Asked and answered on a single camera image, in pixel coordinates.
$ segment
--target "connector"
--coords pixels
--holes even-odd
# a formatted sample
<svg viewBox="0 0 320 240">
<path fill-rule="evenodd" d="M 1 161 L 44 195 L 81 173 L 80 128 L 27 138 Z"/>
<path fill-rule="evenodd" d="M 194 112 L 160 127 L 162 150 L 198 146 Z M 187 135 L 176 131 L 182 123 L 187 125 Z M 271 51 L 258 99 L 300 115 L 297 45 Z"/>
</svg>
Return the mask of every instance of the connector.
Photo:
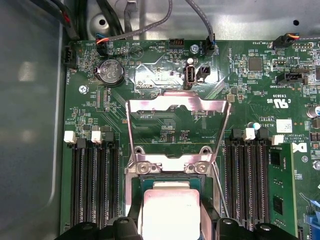
<svg viewBox="0 0 320 240">
<path fill-rule="evenodd" d="M 196 69 L 193 65 L 187 65 L 184 69 L 184 89 L 189 90 L 196 80 Z"/>
<path fill-rule="evenodd" d="M 215 45 L 216 45 L 216 36 L 213 34 L 212 40 L 210 40 L 210 37 L 208 36 L 204 43 L 204 55 L 207 57 L 210 57 L 215 52 Z"/>
<path fill-rule="evenodd" d="M 276 40 L 274 40 L 270 47 L 273 49 L 286 49 L 294 44 L 298 39 L 298 33 L 286 33 L 285 35 L 279 36 Z"/>
<path fill-rule="evenodd" d="M 169 39 L 169 49 L 184 49 L 185 40 L 183 38 L 171 38 Z"/>
<path fill-rule="evenodd" d="M 196 73 L 196 80 L 199 82 L 204 82 L 206 77 L 211 74 L 210 66 L 201 66 Z"/>
<path fill-rule="evenodd" d="M 308 75 L 303 72 L 284 72 L 275 78 L 277 85 L 300 83 L 308 85 Z"/>
<path fill-rule="evenodd" d="M 101 57 L 107 57 L 108 51 L 109 51 L 109 43 L 108 42 L 102 42 L 95 45 L 96 51 Z"/>
<path fill-rule="evenodd" d="M 64 47 L 63 64 L 70 69 L 77 68 L 77 52 L 70 45 Z"/>
</svg>

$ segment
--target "ram slot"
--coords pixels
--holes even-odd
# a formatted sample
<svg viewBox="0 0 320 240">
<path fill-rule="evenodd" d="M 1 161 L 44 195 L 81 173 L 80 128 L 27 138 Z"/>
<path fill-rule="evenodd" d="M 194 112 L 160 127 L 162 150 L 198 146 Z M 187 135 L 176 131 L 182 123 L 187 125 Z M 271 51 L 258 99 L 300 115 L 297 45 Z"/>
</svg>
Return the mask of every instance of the ram slot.
<svg viewBox="0 0 320 240">
<path fill-rule="evenodd" d="M 243 147 L 243 206 L 244 206 L 244 219 L 246 220 L 244 227 L 246 229 L 252 229 L 253 224 L 251 221 L 252 216 L 252 173 L 251 173 L 251 155 L 250 147 Z"/>
<path fill-rule="evenodd" d="M 245 205 L 245 197 L 246 197 L 246 172 L 245 172 L 245 163 L 244 163 L 244 147 L 238 146 L 236 148 L 237 156 L 238 156 L 238 206 L 239 206 L 239 221 L 242 225 L 245 225 L 246 219 L 248 219 L 248 214 L 246 212 L 246 205 Z"/>
<path fill-rule="evenodd" d="M 97 150 L 97 210 L 96 210 L 96 223 L 100 229 L 106 226 L 105 214 L 106 214 L 106 177 L 107 177 L 107 155 L 106 150 Z"/>
<path fill-rule="evenodd" d="M 231 192 L 231 161 L 232 161 L 232 147 L 227 145 L 224 148 L 224 182 L 225 182 L 225 200 L 230 217 L 232 216 L 232 192 Z"/>
<path fill-rule="evenodd" d="M 90 148 L 86 150 L 87 159 L 85 162 L 85 190 L 86 190 L 86 204 L 83 210 L 84 222 L 93 221 L 94 210 L 94 149 Z"/>
<path fill-rule="evenodd" d="M 261 169 L 260 169 L 260 174 L 261 174 L 261 199 L 260 199 L 260 204 L 261 204 L 261 209 L 262 209 L 262 218 L 261 221 L 263 223 L 269 223 L 270 222 L 270 216 L 269 216 L 269 193 L 268 193 L 268 147 L 266 145 L 260 145 L 258 147 L 259 151 L 259 157 L 260 157 L 260 163 L 261 163 Z"/>
<path fill-rule="evenodd" d="M 71 219 L 70 226 L 80 223 L 81 201 L 81 149 L 72 150 L 71 162 Z"/>
<path fill-rule="evenodd" d="M 257 210 L 257 202 L 259 201 L 259 195 L 258 195 L 258 183 L 260 182 L 257 181 L 257 152 L 256 152 L 256 148 L 257 146 L 255 145 L 251 145 L 249 147 L 250 150 L 250 169 L 251 169 L 251 209 L 252 209 L 252 213 L 251 213 L 251 218 L 252 218 L 252 224 L 256 225 L 258 224 L 258 210 Z"/>
<path fill-rule="evenodd" d="M 119 216 L 119 153 L 117 145 L 110 148 L 109 163 L 109 217 Z"/>
</svg>

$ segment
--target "integrated circuit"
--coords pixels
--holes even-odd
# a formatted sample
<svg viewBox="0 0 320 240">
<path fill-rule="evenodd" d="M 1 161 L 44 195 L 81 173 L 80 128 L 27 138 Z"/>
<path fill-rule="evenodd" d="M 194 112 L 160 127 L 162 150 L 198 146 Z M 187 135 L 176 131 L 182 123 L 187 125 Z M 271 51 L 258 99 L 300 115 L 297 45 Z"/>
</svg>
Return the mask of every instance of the integrated circuit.
<svg viewBox="0 0 320 240">
<path fill-rule="evenodd" d="M 283 215 L 284 214 L 284 206 L 283 206 L 284 201 L 277 197 L 273 197 L 273 210 L 275 210 L 278 214 Z"/>
<path fill-rule="evenodd" d="M 280 166 L 280 153 L 276 151 L 270 152 L 271 164 Z"/>
<path fill-rule="evenodd" d="M 249 58 L 249 71 L 262 71 L 262 58 L 251 57 Z"/>
<path fill-rule="evenodd" d="M 315 79 L 320 80 L 320 66 L 315 68 Z"/>
</svg>

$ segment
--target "black cable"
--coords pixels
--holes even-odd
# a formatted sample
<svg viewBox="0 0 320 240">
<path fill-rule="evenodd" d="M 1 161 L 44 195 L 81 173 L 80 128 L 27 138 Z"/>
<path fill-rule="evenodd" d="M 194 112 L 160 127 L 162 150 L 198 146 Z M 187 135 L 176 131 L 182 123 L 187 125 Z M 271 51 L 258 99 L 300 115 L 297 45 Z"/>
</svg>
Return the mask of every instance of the black cable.
<svg viewBox="0 0 320 240">
<path fill-rule="evenodd" d="M 77 19 L 78 19 L 78 31 L 82 40 L 88 40 L 87 30 L 87 4 L 88 0 L 78 0 L 77 7 Z"/>
<path fill-rule="evenodd" d="M 122 26 L 120 24 L 119 18 L 115 12 L 115 10 L 111 7 L 111 5 L 108 3 L 107 0 L 96 0 L 98 3 L 103 16 L 105 17 L 109 29 L 110 34 L 112 36 L 118 36 L 124 34 L 124 31 L 122 29 Z"/>
<path fill-rule="evenodd" d="M 58 0 L 51 0 L 58 8 L 47 2 L 46 0 L 30 0 L 39 8 L 46 11 L 57 19 L 64 27 L 71 40 L 78 40 L 79 35 L 76 30 L 76 24 L 72 17 L 71 11 L 67 6 Z"/>
</svg>

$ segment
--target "black connector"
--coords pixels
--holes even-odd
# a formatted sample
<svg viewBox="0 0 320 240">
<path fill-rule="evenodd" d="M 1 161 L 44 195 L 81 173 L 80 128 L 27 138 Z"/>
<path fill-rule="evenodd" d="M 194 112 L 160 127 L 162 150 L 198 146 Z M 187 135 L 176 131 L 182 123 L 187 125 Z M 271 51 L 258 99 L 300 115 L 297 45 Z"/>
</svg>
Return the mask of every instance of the black connector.
<svg viewBox="0 0 320 240">
<path fill-rule="evenodd" d="M 277 85 L 300 83 L 308 85 L 308 76 L 303 72 L 284 72 L 275 78 Z"/>
<path fill-rule="evenodd" d="M 206 55 L 207 57 L 210 57 L 214 54 L 215 42 L 216 42 L 215 34 L 213 34 L 213 42 L 210 41 L 209 36 L 206 38 L 204 43 L 204 55 Z"/>
<path fill-rule="evenodd" d="M 299 36 L 297 33 L 286 33 L 283 36 L 279 36 L 276 40 L 272 42 L 272 48 L 286 49 L 290 47 L 292 44 L 294 44 L 297 39 L 299 39 Z"/>
<path fill-rule="evenodd" d="M 107 57 L 108 56 L 108 50 L 109 50 L 109 44 L 108 42 L 102 42 L 95 45 L 96 51 L 101 57 Z"/>
<path fill-rule="evenodd" d="M 196 73 L 196 80 L 199 81 L 202 79 L 202 82 L 205 81 L 206 77 L 211 74 L 211 68 L 210 66 L 201 66 Z"/>
<path fill-rule="evenodd" d="M 63 64 L 70 69 L 77 68 L 77 52 L 70 45 L 64 47 Z"/>
<path fill-rule="evenodd" d="M 169 49 L 184 49 L 185 40 L 183 38 L 171 38 L 169 39 Z"/>
</svg>

